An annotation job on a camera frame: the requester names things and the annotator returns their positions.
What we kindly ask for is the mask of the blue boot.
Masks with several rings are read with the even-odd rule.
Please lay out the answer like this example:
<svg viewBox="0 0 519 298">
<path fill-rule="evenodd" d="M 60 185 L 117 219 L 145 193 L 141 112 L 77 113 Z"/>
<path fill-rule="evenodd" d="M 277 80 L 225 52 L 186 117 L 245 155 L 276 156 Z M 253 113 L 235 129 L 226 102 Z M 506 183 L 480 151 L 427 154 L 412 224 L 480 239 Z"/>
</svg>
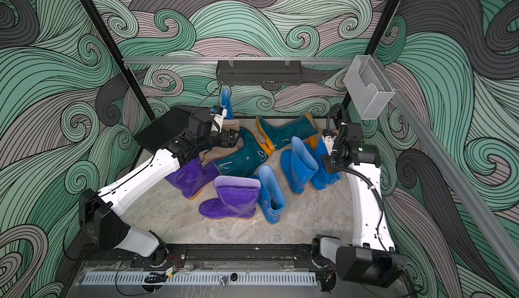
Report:
<svg viewBox="0 0 519 298">
<path fill-rule="evenodd" d="M 326 145 L 323 143 L 323 140 L 320 140 L 316 150 L 313 153 L 313 158 L 316 160 L 316 163 L 318 164 L 318 170 L 311 179 L 312 186 L 317 191 L 322 191 L 329 185 L 333 185 L 343 178 L 341 172 L 327 174 L 322 160 L 323 155 L 328 155 L 328 151 Z"/>
<path fill-rule="evenodd" d="M 226 120 L 233 120 L 233 109 L 232 109 L 232 103 L 231 103 L 231 91 L 229 89 L 224 89 L 222 94 L 222 107 L 227 111 L 227 114 L 224 119 Z"/>
<path fill-rule="evenodd" d="M 291 148 L 281 154 L 281 168 L 294 195 L 301 195 L 304 187 L 318 171 L 318 163 L 299 137 L 291 138 Z"/>
<path fill-rule="evenodd" d="M 258 170 L 261 189 L 258 204 L 269 224 L 276 224 L 286 206 L 286 198 L 281 190 L 273 169 L 264 165 Z"/>
</svg>

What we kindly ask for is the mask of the blue boot front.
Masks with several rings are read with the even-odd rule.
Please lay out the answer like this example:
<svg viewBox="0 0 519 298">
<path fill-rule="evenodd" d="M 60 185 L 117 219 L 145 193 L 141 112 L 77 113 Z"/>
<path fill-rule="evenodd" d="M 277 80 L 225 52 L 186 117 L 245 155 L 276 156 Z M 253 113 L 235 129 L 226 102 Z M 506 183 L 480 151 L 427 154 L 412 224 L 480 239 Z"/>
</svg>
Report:
<svg viewBox="0 0 519 298">
<path fill-rule="evenodd" d="M 264 165 L 258 170 L 261 189 L 258 204 L 269 224 L 276 224 L 286 206 L 286 198 L 281 190 L 273 169 Z"/>
</svg>

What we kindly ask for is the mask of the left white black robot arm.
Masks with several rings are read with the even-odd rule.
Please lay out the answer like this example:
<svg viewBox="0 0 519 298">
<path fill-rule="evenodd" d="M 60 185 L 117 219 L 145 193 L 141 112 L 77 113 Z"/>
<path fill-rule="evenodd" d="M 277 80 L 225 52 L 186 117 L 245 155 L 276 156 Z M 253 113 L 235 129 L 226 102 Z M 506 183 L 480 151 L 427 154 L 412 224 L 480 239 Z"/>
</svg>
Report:
<svg viewBox="0 0 519 298">
<path fill-rule="evenodd" d="M 121 249 L 137 254 L 157 268 L 164 265 L 168 248 L 151 230 L 144 231 L 121 219 L 137 199 L 167 175 L 185 167 L 198 155 L 215 147 L 233 148 L 240 132 L 211 131 L 195 136 L 185 132 L 162 145 L 151 159 L 102 188 L 98 193 L 87 189 L 79 199 L 79 224 L 100 251 Z"/>
</svg>

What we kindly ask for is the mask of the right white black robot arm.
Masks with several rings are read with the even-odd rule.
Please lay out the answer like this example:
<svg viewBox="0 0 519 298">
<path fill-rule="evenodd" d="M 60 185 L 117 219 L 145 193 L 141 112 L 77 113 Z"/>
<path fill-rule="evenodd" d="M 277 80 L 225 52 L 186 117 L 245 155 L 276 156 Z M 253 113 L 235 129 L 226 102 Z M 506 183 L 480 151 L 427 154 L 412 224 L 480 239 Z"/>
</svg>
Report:
<svg viewBox="0 0 519 298">
<path fill-rule="evenodd" d="M 336 237 L 317 235 L 313 256 L 331 263 L 337 279 L 388 288 L 406 270 L 405 257 L 396 252 L 389 234 L 381 195 L 378 148 L 363 142 L 357 123 L 337 123 L 337 133 L 325 130 L 316 148 L 317 177 L 327 185 L 346 174 L 354 208 L 354 235 L 349 245 Z"/>
</svg>

